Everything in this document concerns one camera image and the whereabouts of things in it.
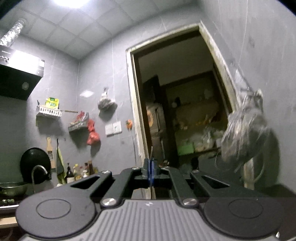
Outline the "long wooden chopstick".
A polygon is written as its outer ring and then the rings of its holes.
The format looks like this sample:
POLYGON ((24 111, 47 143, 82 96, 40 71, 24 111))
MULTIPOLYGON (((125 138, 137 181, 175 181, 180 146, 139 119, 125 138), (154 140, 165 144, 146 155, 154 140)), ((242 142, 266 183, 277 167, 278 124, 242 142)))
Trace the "long wooden chopstick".
POLYGON ((151 193, 151 199, 153 199, 153 181, 154 181, 154 161, 152 158, 153 153, 153 146, 151 146, 151 153, 149 156, 149 182, 150 182, 150 193, 151 193))

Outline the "dark sauce bottle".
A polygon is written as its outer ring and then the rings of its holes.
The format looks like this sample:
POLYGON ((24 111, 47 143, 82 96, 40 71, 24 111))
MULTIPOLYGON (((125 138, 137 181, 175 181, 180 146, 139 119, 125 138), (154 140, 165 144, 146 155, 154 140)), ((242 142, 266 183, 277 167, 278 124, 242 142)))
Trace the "dark sauce bottle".
POLYGON ((64 180, 66 183, 71 183, 75 181, 75 176, 74 173, 71 171, 69 163, 67 164, 67 171, 64 180))

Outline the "red plastic bag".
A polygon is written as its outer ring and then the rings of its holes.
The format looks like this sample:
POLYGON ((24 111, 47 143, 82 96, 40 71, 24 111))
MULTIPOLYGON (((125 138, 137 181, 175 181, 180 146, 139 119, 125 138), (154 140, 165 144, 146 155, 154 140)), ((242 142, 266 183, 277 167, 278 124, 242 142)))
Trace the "red plastic bag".
POLYGON ((89 136, 87 139, 87 144, 89 146, 94 145, 98 142, 100 142, 100 135, 96 132, 95 130, 95 121, 92 119, 88 120, 88 132, 89 132, 89 136))

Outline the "green hanging cloth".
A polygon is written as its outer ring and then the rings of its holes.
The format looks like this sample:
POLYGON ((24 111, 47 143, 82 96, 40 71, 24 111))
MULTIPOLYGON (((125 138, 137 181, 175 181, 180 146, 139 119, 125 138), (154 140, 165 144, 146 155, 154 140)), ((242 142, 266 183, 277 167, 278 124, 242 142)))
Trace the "green hanging cloth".
POLYGON ((56 174, 59 181, 59 184, 66 184, 65 181, 65 168, 64 168, 64 162, 61 154, 61 150, 59 147, 59 140, 57 139, 57 155, 56 155, 56 174))

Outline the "wooden cutting board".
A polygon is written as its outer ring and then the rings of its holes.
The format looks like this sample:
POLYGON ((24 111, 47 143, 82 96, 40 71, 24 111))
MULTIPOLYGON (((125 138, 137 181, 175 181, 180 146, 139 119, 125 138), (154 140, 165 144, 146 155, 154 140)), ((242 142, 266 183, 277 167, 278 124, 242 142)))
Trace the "wooden cutting board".
POLYGON ((48 157, 50 159, 50 163, 51 163, 51 169, 55 169, 56 168, 56 161, 54 159, 54 155, 53 155, 53 147, 52 147, 52 142, 51 142, 51 138, 47 137, 47 154, 48 157))

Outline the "sink faucet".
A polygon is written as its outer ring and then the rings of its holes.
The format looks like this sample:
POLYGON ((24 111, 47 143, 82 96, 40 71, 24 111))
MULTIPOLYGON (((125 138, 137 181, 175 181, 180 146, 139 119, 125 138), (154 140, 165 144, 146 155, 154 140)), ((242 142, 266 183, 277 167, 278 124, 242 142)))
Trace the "sink faucet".
POLYGON ((36 193, 36 185, 42 184, 44 181, 47 181, 49 176, 49 172, 44 166, 34 166, 31 173, 33 193, 36 193))

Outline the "hanging plastic bag dark contents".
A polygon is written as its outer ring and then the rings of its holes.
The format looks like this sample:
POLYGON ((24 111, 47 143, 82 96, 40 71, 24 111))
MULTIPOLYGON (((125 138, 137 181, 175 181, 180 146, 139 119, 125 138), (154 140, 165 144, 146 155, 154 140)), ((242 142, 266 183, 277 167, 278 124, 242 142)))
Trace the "hanging plastic bag dark contents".
POLYGON ((269 133, 262 91, 247 92, 241 106, 228 116, 221 141, 222 160, 231 166, 246 163, 260 152, 269 133))

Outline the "black wok pan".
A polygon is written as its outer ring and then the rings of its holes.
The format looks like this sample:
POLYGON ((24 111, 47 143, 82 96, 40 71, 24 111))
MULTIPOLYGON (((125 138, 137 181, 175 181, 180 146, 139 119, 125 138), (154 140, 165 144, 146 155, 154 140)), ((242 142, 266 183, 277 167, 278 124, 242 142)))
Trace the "black wok pan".
POLYGON ((49 172, 49 178, 51 180, 51 163, 48 154, 37 147, 27 149, 20 159, 20 172, 25 183, 32 184, 31 173, 32 169, 36 165, 42 165, 49 172))

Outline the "small hanging mesh bag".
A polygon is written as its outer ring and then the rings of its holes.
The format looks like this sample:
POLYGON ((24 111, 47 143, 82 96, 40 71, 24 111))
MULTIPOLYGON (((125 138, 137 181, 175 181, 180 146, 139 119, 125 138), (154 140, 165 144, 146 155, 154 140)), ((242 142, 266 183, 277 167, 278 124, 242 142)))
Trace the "small hanging mesh bag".
POLYGON ((110 98, 108 96, 109 88, 105 87, 103 92, 100 96, 99 101, 97 102, 97 107, 100 112, 106 112, 115 110, 117 108, 117 103, 115 102, 114 98, 110 98))

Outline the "black range hood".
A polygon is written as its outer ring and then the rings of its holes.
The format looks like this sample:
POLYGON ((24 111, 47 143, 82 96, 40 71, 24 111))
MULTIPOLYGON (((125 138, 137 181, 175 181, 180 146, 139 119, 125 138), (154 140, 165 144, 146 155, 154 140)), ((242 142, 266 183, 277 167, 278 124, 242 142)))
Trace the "black range hood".
POLYGON ((1 96, 27 100, 44 76, 45 61, 1 46, 1 96))

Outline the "white wall switch plate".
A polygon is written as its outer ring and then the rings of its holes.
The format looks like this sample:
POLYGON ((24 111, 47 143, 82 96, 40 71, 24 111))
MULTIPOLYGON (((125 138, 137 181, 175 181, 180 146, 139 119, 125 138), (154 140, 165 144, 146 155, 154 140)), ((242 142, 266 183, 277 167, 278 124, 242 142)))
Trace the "white wall switch plate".
POLYGON ((112 136, 119 133, 122 133, 121 121, 110 123, 105 126, 105 134, 107 136, 112 136))

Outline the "orange wall hook ornament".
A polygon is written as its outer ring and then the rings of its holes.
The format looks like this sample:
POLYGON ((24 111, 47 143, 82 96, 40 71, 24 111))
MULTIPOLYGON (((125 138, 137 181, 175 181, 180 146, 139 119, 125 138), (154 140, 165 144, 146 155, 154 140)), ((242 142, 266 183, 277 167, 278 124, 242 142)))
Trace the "orange wall hook ornament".
POLYGON ((126 122, 126 128, 131 131, 132 130, 132 127, 133 127, 133 122, 132 120, 127 120, 126 122))

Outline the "grey wall rack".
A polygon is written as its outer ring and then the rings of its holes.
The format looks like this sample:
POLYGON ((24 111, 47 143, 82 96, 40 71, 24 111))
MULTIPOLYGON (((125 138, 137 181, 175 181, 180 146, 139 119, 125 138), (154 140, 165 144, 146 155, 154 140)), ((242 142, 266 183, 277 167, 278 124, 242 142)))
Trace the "grey wall rack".
POLYGON ((73 122, 70 123, 68 127, 69 132, 74 132, 88 126, 89 113, 81 111, 75 118, 73 122))

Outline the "white wall rack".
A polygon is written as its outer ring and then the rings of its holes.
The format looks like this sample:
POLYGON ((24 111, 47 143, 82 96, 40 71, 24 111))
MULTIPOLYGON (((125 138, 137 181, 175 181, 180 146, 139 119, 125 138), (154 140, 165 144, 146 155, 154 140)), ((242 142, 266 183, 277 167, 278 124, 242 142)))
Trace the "white wall rack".
POLYGON ((61 110, 46 108, 40 105, 37 106, 36 112, 36 116, 43 116, 48 118, 60 118, 62 116, 61 110))

